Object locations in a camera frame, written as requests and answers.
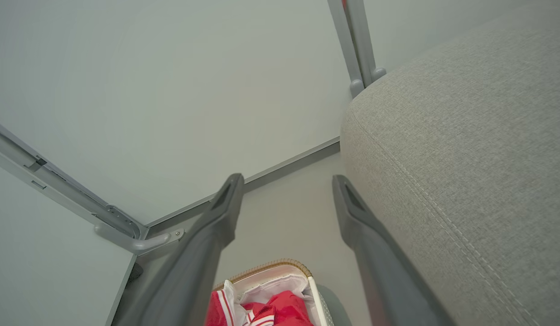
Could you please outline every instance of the laundry basket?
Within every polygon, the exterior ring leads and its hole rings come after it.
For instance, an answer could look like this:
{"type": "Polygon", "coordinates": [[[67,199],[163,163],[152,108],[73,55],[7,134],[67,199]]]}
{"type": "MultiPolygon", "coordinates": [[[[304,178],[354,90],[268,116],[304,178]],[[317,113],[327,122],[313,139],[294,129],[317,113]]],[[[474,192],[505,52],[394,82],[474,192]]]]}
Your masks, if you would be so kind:
{"type": "MultiPolygon", "coordinates": [[[[309,314],[312,314],[312,316],[309,316],[311,322],[315,324],[315,326],[334,326],[332,323],[332,317],[330,317],[330,312],[326,306],[326,302],[320,292],[318,292],[312,273],[298,260],[274,260],[273,262],[251,268],[243,273],[229,278],[228,280],[234,284],[239,298],[242,297],[242,294],[245,293],[245,291],[291,274],[308,279],[309,288],[307,289],[307,292],[309,291],[309,294],[314,299],[313,307],[308,307],[311,308],[309,309],[309,314]]],[[[223,288],[224,282],[216,285],[214,287],[214,291],[219,291],[223,288]]]]}

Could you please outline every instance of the white basket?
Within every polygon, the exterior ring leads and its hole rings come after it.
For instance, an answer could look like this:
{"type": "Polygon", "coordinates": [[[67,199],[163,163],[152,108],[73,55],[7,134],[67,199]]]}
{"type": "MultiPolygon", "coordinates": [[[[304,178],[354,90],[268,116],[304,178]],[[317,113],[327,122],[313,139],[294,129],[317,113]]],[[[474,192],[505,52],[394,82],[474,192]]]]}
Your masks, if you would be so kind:
{"type": "MultiPolygon", "coordinates": [[[[332,317],[330,317],[330,312],[326,306],[322,295],[318,292],[316,282],[314,281],[312,273],[303,265],[301,262],[294,259],[280,259],[274,262],[269,262],[247,270],[241,274],[238,274],[230,278],[230,282],[234,284],[234,287],[241,296],[245,291],[257,287],[258,285],[264,284],[268,281],[274,280],[276,278],[287,276],[290,274],[296,274],[306,277],[309,280],[310,291],[312,293],[314,304],[316,306],[316,312],[318,314],[317,320],[320,325],[317,326],[334,326],[332,323],[332,317]]],[[[223,289],[224,283],[216,285],[214,291],[219,291],[223,289]]]]}

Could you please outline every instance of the white stripe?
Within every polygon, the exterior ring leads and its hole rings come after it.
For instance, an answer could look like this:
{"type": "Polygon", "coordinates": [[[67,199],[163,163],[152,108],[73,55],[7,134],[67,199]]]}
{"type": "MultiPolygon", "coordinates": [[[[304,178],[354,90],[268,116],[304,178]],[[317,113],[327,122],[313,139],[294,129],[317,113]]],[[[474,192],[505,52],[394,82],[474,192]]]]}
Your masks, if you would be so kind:
{"type": "Polygon", "coordinates": [[[217,297],[220,299],[220,306],[222,306],[222,311],[224,311],[224,316],[226,316],[226,324],[232,326],[232,317],[228,313],[228,308],[226,306],[226,301],[224,301],[224,290],[217,292],[217,297]]]}
{"type": "Polygon", "coordinates": [[[257,319],[257,320],[252,320],[250,326],[252,326],[252,325],[255,326],[255,325],[260,324],[260,322],[266,322],[266,321],[272,322],[272,324],[273,324],[273,323],[274,323],[274,315],[271,314],[271,315],[268,315],[268,316],[259,318],[259,319],[257,319]]]}

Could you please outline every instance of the red and white striped fabric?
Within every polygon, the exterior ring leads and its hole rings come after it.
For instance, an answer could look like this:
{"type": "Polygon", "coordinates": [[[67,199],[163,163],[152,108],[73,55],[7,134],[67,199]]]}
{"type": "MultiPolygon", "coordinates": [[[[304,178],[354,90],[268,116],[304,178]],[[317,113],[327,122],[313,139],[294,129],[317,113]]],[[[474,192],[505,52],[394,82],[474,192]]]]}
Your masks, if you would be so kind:
{"type": "Polygon", "coordinates": [[[247,303],[243,312],[234,304],[235,294],[228,292],[224,286],[212,293],[206,326],[313,326],[303,299],[291,291],[274,295],[266,304],[247,303]]]}

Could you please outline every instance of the gray fabric upholstery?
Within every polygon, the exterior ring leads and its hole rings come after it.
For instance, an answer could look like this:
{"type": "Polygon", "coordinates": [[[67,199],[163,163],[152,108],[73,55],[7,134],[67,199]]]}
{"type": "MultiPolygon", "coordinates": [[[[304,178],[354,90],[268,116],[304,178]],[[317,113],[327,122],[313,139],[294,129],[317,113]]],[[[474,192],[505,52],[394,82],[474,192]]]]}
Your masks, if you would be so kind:
{"type": "Polygon", "coordinates": [[[560,2],[373,83],[347,175],[460,325],[560,325],[560,2]]]}

